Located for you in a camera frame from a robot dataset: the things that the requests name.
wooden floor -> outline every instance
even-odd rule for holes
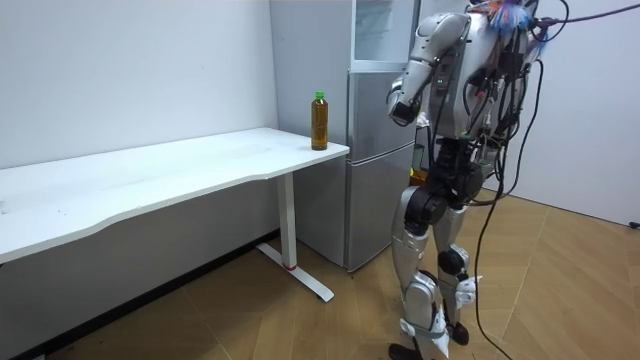
[[[472,257],[486,211],[469,211],[458,240]],[[408,344],[389,249],[353,275],[302,245],[299,258],[331,302],[253,251],[48,359],[378,360],[388,343]],[[434,259],[431,242],[424,268]],[[508,198],[480,269],[484,328],[514,359],[640,358],[639,231]],[[452,344],[451,359],[503,359],[473,307],[463,323],[471,343]]]

bottle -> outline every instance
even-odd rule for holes
[[[327,122],[329,103],[324,99],[324,91],[316,91],[316,99],[311,103],[311,149],[327,149]]]

refrigerator door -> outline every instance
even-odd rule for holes
[[[391,243],[391,223],[409,186],[412,156],[413,143],[347,166],[347,270],[355,271]]]
[[[400,127],[387,115],[387,94],[400,74],[349,74],[348,145],[352,163],[397,150],[415,140],[415,123]]]

humanoid robot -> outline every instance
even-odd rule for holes
[[[532,19],[538,1],[521,5],[525,18]],[[448,352],[449,337],[460,345],[469,342],[460,309],[475,300],[476,281],[467,273],[469,255],[455,240],[467,206],[496,170],[496,156],[519,123],[527,75],[538,56],[529,24],[516,18],[506,30],[493,26],[495,19],[483,6],[488,5],[470,4],[464,13],[422,20],[406,71],[387,99],[389,116],[399,126],[426,109],[434,133],[441,136],[426,183],[404,191],[393,221],[393,259],[405,311],[400,325],[415,346],[391,345],[394,360],[431,360],[436,348]],[[437,276],[418,267],[430,226]]]

refrigerator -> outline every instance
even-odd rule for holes
[[[386,97],[405,69],[417,4],[270,3],[279,128],[309,136],[311,102],[322,90],[329,141],[351,149],[294,173],[297,237],[348,271],[391,243],[395,209],[409,184],[415,124],[391,121]]]

